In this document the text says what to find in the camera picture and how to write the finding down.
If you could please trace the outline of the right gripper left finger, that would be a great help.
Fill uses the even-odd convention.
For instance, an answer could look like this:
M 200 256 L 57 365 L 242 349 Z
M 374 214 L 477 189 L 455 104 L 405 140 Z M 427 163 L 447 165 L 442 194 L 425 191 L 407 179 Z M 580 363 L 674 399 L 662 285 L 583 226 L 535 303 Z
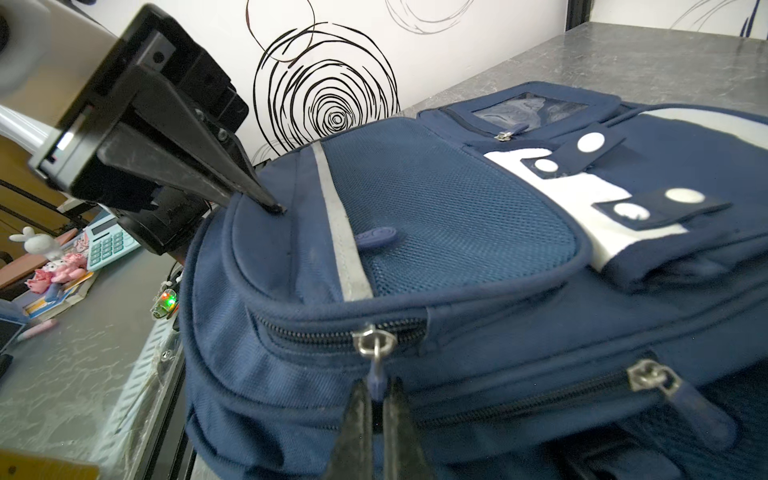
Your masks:
M 373 405 L 367 384 L 363 380 L 358 380 L 351 390 L 323 478 L 374 478 Z

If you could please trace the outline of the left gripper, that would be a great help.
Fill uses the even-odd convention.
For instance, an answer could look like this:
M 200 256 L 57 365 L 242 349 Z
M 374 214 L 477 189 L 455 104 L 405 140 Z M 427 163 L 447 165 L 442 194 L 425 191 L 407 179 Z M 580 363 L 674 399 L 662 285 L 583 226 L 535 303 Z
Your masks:
M 168 192 L 226 206 L 240 193 L 280 215 L 236 136 L 248 114 L 212 56 L 146 4 L 30 167 L 52 188 L 113 209 L 155 210 Z

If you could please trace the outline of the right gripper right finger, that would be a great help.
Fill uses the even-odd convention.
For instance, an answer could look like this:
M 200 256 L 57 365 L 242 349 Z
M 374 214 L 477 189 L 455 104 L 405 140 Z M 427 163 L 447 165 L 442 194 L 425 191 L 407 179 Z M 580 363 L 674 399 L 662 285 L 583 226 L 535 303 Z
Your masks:
M 390 382 L 383 402 L 383 475 L 387 480 L 433 479 L 400 379 Z

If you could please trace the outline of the navy blue student backpack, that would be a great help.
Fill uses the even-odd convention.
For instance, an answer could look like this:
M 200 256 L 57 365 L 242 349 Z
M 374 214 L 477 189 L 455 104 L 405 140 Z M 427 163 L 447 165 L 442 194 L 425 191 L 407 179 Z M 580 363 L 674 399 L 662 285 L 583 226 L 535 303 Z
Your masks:
M 186 430 L 320 479 L 400 379 L 436 479 L 767 475 L 767 120 L 529 82 L 295 148 L 201 225 Z

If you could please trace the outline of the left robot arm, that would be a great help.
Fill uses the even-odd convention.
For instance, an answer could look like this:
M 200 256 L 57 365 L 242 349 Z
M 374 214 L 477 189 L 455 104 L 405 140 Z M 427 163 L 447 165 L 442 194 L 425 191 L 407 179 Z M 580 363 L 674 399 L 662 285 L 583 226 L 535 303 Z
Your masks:
M 49 186 L 107 208 L 161 255 L 184 247 L 209 208 L 235 196 L 283 212 L 237 138 L 248 112 L 209 53 L 147 4 L 30 165 Z

